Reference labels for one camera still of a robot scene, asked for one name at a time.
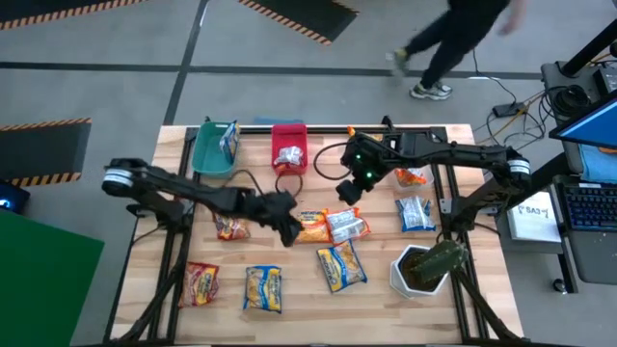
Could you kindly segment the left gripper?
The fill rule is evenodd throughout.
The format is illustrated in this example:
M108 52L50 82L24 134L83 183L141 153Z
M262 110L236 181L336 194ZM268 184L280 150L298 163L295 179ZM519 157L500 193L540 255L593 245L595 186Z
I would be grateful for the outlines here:
M260 194L255 189L248 191L248 219L262 226L278 227L282 244L292 247L300 232L302 223L291 215L297 202L288 192Z

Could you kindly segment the silver snack packet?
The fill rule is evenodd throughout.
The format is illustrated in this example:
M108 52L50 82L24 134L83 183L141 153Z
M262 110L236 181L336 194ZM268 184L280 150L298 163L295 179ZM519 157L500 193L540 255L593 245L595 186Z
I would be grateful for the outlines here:
M347 240L365 237L370 233L367 221L361 217L357 207L337 212L328 212L326 222L332 242L339 245Z

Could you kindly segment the blue Maruchan noodle pack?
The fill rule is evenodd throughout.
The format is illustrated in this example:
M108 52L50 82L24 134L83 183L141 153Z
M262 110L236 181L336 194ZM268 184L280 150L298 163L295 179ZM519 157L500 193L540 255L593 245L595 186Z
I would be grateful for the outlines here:
M237 124L237 121L235 120L227 126L219 142L220 150L225 155L226 159L230 164L233 164L235 161L238 144L239 126Z
M316 253L332 293L358 282L367 282L366 273L352 240L346 240L330 248L319 249Z
M246 268L243 308L282 312L282 269L272 265Z
M435 231L431 217L431 201L419 196L397 200L395 205L401 220L401 231Z

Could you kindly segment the clear plastic bin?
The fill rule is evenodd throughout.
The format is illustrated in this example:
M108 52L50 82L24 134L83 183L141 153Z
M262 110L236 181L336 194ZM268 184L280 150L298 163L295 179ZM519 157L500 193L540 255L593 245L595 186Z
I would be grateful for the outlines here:
M389 182L391 183L391 185L393 186L393 188L398 191L398 192L411 192L411 191L417 191L417 190L422 190L425 188L431 188L433 186L434 183L434 175L432 173L432 169L430 166L424 166L418 169L423 169L423 172L427 178L427 183L425 185L420 185L420 186L411 186L411 187L401 187L394 176L394 170L388 175L389 178Z

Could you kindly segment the white plant pot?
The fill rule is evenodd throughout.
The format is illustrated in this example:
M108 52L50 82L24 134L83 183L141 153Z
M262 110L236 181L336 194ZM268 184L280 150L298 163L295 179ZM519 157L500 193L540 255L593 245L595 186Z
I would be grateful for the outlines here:
M443 284L448 279L449 274L446 273L438 280L433 280L432 282L425 284L423 287L418 285L414 287L408 286L403 276L403 262L411 255L421 255L426 253L428 250L428 247L408 245L401 255L399 255L399 257L396 258L390 265L389 284L394 290L407 299L435 296L439 293Z

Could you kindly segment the green cactus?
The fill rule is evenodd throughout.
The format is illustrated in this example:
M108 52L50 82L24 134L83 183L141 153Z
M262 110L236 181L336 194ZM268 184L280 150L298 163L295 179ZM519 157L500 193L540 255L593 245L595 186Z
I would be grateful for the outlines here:
M460 267L469 257L468 249L453 240L443 240L427 252L416 255L408 274L419 283L442 277Z

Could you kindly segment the teal plastic bin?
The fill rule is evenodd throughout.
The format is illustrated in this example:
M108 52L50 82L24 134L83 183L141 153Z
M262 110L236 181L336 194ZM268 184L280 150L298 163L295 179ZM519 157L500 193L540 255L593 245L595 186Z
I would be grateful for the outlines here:
M219 142L230 122L207 121L199 129L195 141L192 168L210 178L229 178L236 166L230 164L220 150Z

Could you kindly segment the black power adapter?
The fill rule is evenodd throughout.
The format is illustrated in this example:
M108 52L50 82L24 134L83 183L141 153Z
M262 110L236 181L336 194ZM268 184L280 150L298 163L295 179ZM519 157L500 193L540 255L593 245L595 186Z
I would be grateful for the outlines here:
M522 102L506 103L496 105L492 108L492 114L496 118L509 118L516 116L520 111L524 111L525 104Z

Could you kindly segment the white labelled paper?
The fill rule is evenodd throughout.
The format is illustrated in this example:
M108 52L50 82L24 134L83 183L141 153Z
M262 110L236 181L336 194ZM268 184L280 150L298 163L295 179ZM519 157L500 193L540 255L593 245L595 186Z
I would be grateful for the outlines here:
M514 240L561 242L549 192L538 192L508 210L507 221Z

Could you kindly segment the person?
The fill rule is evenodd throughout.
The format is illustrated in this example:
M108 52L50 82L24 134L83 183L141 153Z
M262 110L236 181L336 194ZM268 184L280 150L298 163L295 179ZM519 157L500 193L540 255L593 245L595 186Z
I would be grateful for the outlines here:
M508 11L509 16L500 33L508 35L515 31L526 3L527 0L448 0L444 13L389 55L394 70L404 73L412 56L438 47L420 81L410 88L409 95L434 101L448 99L452 88L444 84L442 78L488 35L504 11Z

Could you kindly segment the black keyboard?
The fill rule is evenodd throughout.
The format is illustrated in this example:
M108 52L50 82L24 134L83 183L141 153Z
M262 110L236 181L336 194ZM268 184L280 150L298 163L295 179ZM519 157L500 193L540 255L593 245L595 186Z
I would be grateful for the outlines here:
M617 232L617 185L562 184L559 193L571 229Z

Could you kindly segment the light blue cloth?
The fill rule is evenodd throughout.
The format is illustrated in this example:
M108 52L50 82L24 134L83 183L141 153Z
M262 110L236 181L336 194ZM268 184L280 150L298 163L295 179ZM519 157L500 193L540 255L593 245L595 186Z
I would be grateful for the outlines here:
M598 147L588 145L579 145L578 148L583 164L583 180L617 184L617 153L605 153Z

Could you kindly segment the green board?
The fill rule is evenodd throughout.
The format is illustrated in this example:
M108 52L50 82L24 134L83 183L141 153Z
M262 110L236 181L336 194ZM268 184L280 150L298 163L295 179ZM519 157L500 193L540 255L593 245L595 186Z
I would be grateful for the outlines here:
M68 347L103 248L0 211L0 347Z

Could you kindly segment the black pole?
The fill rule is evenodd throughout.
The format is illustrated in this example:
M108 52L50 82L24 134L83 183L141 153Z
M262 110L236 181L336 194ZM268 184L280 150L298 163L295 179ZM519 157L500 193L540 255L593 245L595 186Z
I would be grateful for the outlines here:
M597 36L591 39L577 54L566 63L559 63L558 68L566 77L576 76L604 49L617 40L617 19L609 23Z

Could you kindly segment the black device blue light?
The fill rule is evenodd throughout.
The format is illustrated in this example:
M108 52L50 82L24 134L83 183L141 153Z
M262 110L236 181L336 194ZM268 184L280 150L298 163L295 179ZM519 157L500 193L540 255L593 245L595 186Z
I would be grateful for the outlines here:
M29 198L28 191L0 180L0 209L22 214Z

